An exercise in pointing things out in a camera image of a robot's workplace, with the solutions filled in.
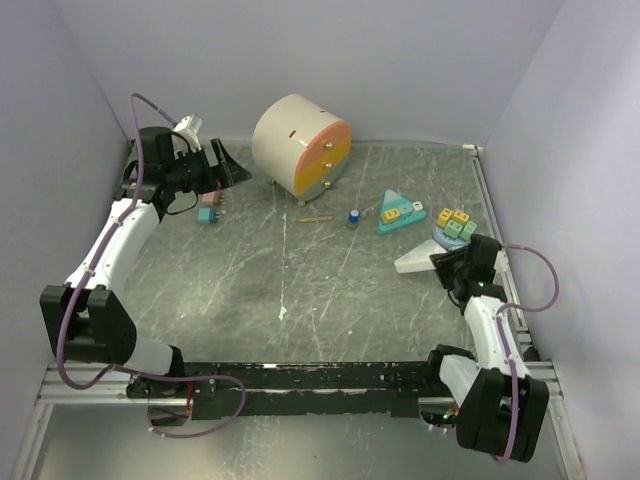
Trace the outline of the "teal triangular socket board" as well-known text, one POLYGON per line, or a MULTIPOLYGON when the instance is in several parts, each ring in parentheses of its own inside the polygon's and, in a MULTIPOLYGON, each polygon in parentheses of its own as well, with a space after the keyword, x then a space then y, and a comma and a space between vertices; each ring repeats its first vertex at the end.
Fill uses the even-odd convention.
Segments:
POLYGON ((420 201, 412 201, 400 193, 387 189, 378 215, 377 232, 387 235, 422 222, 427 212, 420 201))

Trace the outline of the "white triangular socket board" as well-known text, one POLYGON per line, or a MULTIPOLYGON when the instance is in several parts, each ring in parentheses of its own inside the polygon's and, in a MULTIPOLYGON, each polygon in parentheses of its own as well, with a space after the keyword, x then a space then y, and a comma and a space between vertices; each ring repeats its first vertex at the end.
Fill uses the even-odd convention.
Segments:
POLYGON ((435 266, 431 256, 445 253, 446 250, 444 248, 433 239, 430 239, 395 260, 394 268, 398 274, 433 271, 435 266))

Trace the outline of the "teal plug block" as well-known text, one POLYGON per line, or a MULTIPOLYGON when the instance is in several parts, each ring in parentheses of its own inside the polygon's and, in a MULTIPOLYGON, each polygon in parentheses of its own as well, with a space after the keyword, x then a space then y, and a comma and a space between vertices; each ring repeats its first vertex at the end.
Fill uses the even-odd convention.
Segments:
POLYGON ((203 225, 214 225, 219 221, 221 215, 222 213, 214 207, 202 207, 198 209, 197 220, 203 225))

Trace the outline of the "yellow plug block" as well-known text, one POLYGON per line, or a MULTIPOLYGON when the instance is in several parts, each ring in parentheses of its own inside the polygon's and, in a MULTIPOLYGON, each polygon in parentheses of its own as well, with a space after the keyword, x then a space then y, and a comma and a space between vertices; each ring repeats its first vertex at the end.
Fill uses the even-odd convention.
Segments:
POLYGON ((401 214, 397 208, 386 210, 381 215, 381 221, 385 224, 391 224, 396 222, 401 217, 401 214))

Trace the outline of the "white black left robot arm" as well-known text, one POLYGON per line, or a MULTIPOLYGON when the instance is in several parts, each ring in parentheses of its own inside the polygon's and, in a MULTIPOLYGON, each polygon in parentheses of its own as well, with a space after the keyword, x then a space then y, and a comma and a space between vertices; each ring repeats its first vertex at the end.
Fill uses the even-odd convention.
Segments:
POLYGON ((173 399, 187 385, 179 349, 140 335, 119 297, 142 247, 178 194, 204 195, 252 175, 220 140, 212 140, 210 160, 186 131, 144 127, 135 147, 139 157, 125 168, 99 237, 62 284, 45 287, 39 303, 59 366, 98 363, 151 375, 152 389, 173 399))

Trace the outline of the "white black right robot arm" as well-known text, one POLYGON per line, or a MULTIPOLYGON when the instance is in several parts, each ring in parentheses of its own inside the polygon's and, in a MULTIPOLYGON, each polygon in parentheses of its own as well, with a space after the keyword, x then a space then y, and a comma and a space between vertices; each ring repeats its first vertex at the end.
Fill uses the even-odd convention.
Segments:
POLYGON ((430 256, 436 275, 464 318, 475 352, 436 348, 436 365, 424 374, 426 390, 457 406, 458 444, 497 462, 529 462, 549 402, 549 389, 522 360, 510 330, 509 302, 494 282, 503 245, 473 234, 463 248, 430 256))

